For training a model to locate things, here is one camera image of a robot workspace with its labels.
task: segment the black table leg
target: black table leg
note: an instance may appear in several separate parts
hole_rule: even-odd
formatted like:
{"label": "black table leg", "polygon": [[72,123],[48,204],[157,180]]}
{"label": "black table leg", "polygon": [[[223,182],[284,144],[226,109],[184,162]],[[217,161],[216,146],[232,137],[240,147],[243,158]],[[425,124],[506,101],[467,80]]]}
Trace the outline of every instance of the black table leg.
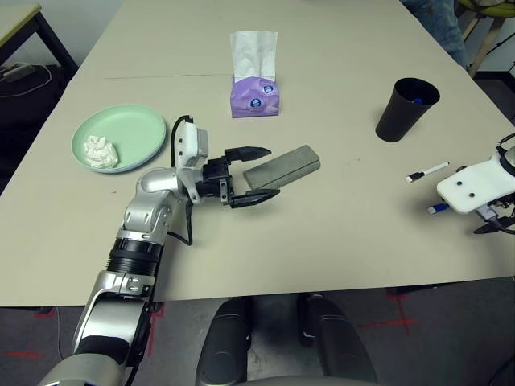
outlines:
{"label": "black table leg", "polygon": [[34,32],[38,29],[38,24],[32,18],[25,25],[20,28],[18,32],[12,35],[2,46],[0,46],[0,64],[3,64],[6,60],[13,55],[18,48],[29,39]]}
{"label": "black table leg", "polygon": [[34,16],[35,22],[38,24],[38,29],[36,32],[38,33],[43,43],[47,46],[50,52],[55,56],[57,61],[63,67],[64,72],[71,79],[79,67],[72,59],[66,48],[64,48],[63,44],[60,42],[57,35],[54,33],[52,28],[48,25],[47,20],[43,17],[41,12],[38,12]]}

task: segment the jeans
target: jeans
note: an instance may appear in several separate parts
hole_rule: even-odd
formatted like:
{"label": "jeans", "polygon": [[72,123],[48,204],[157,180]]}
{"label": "jeans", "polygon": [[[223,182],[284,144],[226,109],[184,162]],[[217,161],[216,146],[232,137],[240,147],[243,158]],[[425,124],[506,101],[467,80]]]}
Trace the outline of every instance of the jeans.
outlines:
{"label": "jeans", "polygon": [[401,0],[427,32],[462,67],[467,67],[467,52],[461,39],[453,0]]}

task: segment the black cup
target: black cup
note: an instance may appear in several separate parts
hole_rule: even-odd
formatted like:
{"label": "black cup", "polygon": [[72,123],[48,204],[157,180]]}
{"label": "black cup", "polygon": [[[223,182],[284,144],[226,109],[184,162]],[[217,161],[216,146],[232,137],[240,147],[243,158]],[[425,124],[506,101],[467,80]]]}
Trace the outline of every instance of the black cup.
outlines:
{"label": "black cup", "polygon": [[380,139],[397,142],[411,126],[436,102],[440,93],[431,83],[417,78],[403,78],[395,82],[392,96],[376,126]]}

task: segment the white marker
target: white marker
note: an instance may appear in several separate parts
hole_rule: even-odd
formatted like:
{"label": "white marker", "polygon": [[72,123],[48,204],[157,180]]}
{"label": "white marker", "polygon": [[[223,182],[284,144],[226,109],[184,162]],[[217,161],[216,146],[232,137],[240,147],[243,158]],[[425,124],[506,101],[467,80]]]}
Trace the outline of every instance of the white marker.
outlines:
{"label": "white marker", "polygon": [[430,169],[427,169],[425,171],[417,171],[416,173],[413,173],[412,175],[408,175],[405,178],[405,181],[407,183],[412,183],[413,181],[416,181],[417,179],[421,179],[424,175],[430,175],[431,173],[435,173],[438,170],[442,170],[444,167],[448,167],[451,165],[449,162],[441,163],[440,165],[431,167]]}

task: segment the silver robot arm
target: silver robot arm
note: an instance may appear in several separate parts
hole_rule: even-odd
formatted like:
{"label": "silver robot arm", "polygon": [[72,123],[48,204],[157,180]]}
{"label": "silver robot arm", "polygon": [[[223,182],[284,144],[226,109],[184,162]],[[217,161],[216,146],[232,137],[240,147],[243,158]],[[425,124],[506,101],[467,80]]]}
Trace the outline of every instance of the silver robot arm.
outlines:
{"label": "silver robot arm", "polygon": [[[244,147],[209,160],[207,132],[192,118],[181,117],[179,143],[172,168],[153,169],[136,184],[105,270],[99,272],[73,339],[73,354],[59,362],[39,386],[120,386],[130,384],[138,370],[150,333],[159,262],[174,207],[220,197],[231,207],[263,202],[278,191],[248,191],[234,195],[228,165],[233,160],[260,158],[270,152]],[[125,381],[126,369],[131,368]]]}

